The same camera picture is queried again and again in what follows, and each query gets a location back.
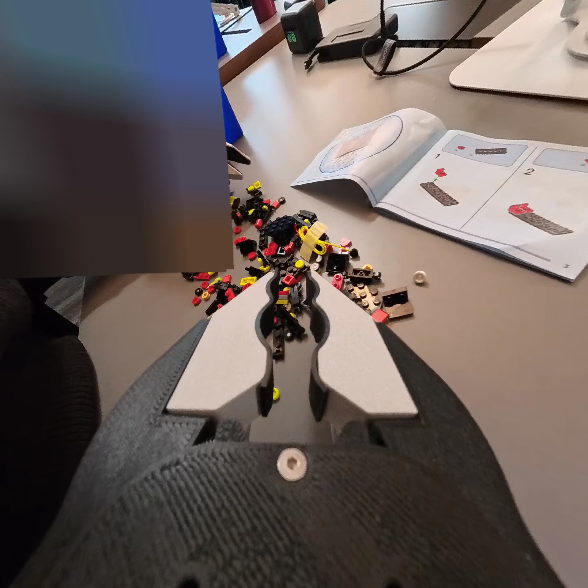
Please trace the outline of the dark brown round lego plate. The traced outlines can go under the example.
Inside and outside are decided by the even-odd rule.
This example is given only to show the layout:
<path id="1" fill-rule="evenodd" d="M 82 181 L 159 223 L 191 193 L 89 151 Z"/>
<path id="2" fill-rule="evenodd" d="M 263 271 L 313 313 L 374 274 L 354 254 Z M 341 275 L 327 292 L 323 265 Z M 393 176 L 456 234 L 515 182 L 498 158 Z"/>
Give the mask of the dark brown round lego plate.
<path id="1" fill-rule="evenodd" d="M 342 292 L 370 315 L 382 308 L 380 291 L 371 283 L 346 281 Z"/>

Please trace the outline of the flat black box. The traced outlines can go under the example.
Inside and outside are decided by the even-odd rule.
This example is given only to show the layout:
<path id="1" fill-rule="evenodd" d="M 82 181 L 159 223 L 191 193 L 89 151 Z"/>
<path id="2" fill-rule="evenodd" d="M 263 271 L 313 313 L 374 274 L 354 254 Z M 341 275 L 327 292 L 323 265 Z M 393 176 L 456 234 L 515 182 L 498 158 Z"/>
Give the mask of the flat black box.
<path id="1" fill-rule="evenodd" d="M 398 15 L 396 13 L 385 14 L 383 33 L 380 32 L 379 16 L 336 28 L 317 44 L 306 60 L 305 67 L 309 68 L 314 58 L 318 62 L 358 58 L 362 56 L 362 48 L 365 55 L 373 55 L 382 48 L 384 41 L 392 38 L 397 31 Z"/>

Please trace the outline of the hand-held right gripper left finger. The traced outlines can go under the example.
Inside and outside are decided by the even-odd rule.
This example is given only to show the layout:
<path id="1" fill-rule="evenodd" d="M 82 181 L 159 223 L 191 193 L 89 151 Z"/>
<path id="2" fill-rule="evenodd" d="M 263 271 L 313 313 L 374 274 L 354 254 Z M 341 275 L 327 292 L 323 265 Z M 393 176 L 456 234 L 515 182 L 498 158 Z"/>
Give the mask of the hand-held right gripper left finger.
<path id="1" fill-rule="evenodd" d="M 171 415 L 253 422 L 269 414 L 275 285 L 269 272 L 211 316 L 166 405 Z"/>

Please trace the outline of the blue plastic bin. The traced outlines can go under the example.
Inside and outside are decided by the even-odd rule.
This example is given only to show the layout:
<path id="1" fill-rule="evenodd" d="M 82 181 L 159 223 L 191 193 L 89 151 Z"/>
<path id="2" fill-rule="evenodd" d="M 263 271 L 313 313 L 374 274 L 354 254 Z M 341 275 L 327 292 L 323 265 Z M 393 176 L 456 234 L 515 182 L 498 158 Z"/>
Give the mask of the blue plastic bin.
<path id="1" fill-rule="evenodd" d="M 219 30 L 215 15 L 213 15 L 213 24 L 215 31 L 215 43 L 217 48 L 217 59 L 220 60 L 227 54 L 226 44 Z M 223 86 L 221 86 L 222 110 L 224 116 L 224 134 L 228 143 L 234 143 L 243 136 L 243 130 L 237 120 L 237 117 L 229 103 Z"/>

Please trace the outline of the light blue instruction booklet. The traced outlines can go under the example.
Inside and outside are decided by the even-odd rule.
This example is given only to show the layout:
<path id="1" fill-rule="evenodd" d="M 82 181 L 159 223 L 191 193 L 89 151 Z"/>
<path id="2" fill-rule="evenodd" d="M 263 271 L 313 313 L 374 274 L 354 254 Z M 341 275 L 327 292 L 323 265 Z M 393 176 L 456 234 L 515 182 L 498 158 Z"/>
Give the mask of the light blue instruction booklet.
<path id="1" fill-rule="evenodd" d="M 343 130 L 291 184 L 349 180 L 409 224 L 574 282 L 587 268 L 587 148 L 447 130 L 406 108 Z"/>

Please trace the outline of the white folding stand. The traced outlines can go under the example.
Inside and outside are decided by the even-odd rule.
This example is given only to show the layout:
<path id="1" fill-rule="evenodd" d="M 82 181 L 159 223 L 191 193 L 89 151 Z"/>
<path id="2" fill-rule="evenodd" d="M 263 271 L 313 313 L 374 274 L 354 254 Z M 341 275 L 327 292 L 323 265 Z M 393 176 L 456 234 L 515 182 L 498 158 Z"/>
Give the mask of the white folding stand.
<path id="1" fill-rule="evenodd" d="M 456 67 L 459 89 L 587 100 L 587 1 L 542 1 Z"/>

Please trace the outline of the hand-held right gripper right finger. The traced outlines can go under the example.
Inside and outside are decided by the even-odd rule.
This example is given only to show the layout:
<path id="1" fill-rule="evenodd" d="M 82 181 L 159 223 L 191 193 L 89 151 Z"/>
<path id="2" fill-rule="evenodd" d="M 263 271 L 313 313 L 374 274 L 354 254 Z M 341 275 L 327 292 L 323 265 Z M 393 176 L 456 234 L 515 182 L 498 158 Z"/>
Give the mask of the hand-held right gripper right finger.
<path id="1" fill-rule="evenodd" d="M 309 274 L 309 403 L 316 422 L 341 432 L 349 422 L 413 419 L 418 408 L 380 325 L 318 273 Z"/>

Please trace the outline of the small black box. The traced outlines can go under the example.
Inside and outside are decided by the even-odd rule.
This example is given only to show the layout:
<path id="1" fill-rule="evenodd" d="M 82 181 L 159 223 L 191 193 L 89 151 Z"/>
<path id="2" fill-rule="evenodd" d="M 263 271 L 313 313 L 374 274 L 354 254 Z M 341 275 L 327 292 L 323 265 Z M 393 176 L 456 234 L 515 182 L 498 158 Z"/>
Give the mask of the small black box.
<path id="1" fill-rule="evenodd" d="M 309 54 L 324 39 L 315 1 L 285 2 L 281 25 L 294 55 Z"/>

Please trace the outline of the black round lego plate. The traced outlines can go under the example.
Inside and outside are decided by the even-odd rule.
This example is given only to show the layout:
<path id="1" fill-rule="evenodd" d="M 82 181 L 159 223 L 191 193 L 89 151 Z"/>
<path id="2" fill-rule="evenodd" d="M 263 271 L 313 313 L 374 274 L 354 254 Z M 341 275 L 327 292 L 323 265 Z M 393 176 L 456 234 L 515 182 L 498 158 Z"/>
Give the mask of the black round lego plate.
<path id="1" fill-rule="evenodd" d="M 287 246 L 296 233 L 296 219 L 291 216 L 278 217 L 264 227 L 266 235 L 279 246 Z"/>

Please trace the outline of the pile of small lego pieces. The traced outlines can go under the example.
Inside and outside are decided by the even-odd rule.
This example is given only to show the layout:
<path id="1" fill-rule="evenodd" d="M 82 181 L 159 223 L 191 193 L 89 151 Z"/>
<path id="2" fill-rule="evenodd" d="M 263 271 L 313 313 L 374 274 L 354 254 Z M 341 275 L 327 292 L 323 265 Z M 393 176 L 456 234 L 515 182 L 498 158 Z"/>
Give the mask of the pile of small lego pieces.
<path id="1" fill-rule="evenodd" d="M 305 239 L 314 237 L 316 232 L 311 231 L 319 228 L 318 218 L 313 212 L 300 210 L 297 214 L 285 215 L 296 219 L 296 233 L 293 241 L 287 246 L 279 246 L 266 235 L 264 227 L 278 218 L 272 217 L 285 204 L 285 198 L 281 197 L 275 201 L 264 198 L 262 184 L 258 181 L 249 185 L 246 193 L 247 198 L 240 199 L 233 191 L 230 192 L 233 231 L 237 236 L 234 245 L 244 258 L 251 263 L 256 261 L 258 265 L 246 267 L 246 275 L 237 281 L 228 273 L 182 273 L 187 282 L 200 283 L 195 289 L 192 304 L 197 306 L 208 300 L 207 317 L 212 316 L 269 272 L 273 272 L 280 280 L 276 301 L 270 314 L 273 329 L 268 337 L 273 361 L 283 361 L 286 342 L 299 341 L 307 335 L 306 329 L 300 323 L 299 315 L 310 311 L 308 275 L 311 271 L 320 275 L 322 270 L 326 272 L 330 283 L 341 292 L 346 281 L 375 285 L 380 291 L 382 308 L 371 314 L 371 317 L 379 324 L 413 315 L 406 287 L 384 291 L 379 288 L 381 274 L 374 271 L 371 265 L 364 265 L 361 268 L 351 266 L 350 261 L 356 259 L 358 253 L 349 239 L 343 239 L 340 242 L 340 249 L 335 251 L 328 236 L 323 233 L 315 240 L 308 258 L 299 255 L 300 249 L 306 244 Z"/>

